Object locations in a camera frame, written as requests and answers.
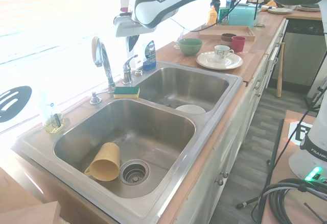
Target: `green sponge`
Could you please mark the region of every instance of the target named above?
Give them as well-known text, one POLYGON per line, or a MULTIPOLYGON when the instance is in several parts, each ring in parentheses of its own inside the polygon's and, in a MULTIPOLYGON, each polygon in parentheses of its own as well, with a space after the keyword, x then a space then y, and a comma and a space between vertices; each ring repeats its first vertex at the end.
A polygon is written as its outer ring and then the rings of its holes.
POLYGON ((139 87, 116 87, 114 98, 138 98, 139 87))

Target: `green light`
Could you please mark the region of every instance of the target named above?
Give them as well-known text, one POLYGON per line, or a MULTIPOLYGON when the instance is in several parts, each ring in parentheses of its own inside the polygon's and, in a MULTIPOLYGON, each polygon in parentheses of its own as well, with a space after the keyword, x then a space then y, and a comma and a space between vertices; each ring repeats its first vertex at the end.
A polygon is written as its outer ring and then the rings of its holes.
POLYGON ((313 169, 313 171, 314 171, 315 173, 318 173, 318 172, 321 171, 321 167, 320 167, 320 166, 317 166, 317 167, 315 167, 315 168, 313 169))
POLYGON ((315 167, 309 174, 308 174, 308 176, 305 178, 305 180, 306 181, 311 181, 312 180, 312 178, 316 175, 316 174, 318 174, 319 172, 321 172, 321 170, 322 170, 322 167, 320 167, 320 166, 317 166, 317 167, 315 167))

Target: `white mug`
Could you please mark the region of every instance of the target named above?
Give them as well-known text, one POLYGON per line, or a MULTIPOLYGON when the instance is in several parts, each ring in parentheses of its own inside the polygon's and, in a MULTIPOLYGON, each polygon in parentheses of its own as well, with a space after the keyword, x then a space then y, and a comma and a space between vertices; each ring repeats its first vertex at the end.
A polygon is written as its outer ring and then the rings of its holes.
POLYGON ((233 54, 234 51, 226 45, 216 45, 215 46, 215 61, 217 63, 226 63, 226 57, 233 54))

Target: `white cabinet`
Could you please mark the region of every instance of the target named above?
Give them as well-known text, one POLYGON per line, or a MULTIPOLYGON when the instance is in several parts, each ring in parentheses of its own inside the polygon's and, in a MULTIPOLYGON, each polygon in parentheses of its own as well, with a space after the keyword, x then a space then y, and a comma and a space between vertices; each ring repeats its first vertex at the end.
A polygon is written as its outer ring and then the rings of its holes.
POLYGON ((237 153, 247 134, 261 95, 271 75, 278 53, 284 20, 255 71, 252 81, 232 119, 227 122, 223 136, 217 142, 205 163, 203 171, 183 204, 174 224, 207 224, 219 201, 237 153))

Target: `wooden tray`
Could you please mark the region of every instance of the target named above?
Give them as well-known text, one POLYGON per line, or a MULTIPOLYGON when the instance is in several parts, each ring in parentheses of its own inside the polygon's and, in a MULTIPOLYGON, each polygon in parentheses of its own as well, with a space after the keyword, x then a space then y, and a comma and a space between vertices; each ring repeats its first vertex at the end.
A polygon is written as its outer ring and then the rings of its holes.
POLYGON ((252 30, 247 26, 213 26, 207 30, 199 32, 200 39, 221 39, 222 34, 236 34, 237 36, 245 37, 248 41, 254 41, 255 35, 252 30))

